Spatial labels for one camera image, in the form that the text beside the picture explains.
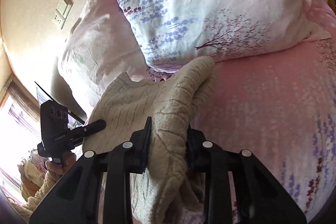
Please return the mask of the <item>left hand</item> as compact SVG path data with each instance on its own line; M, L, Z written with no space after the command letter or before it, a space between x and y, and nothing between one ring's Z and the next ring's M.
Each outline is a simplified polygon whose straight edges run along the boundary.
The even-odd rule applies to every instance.
M67 153L65 157L65 164L56 164L53 161L46 161L46 168L54 181L58 181L76 162L76 155L72 152Z

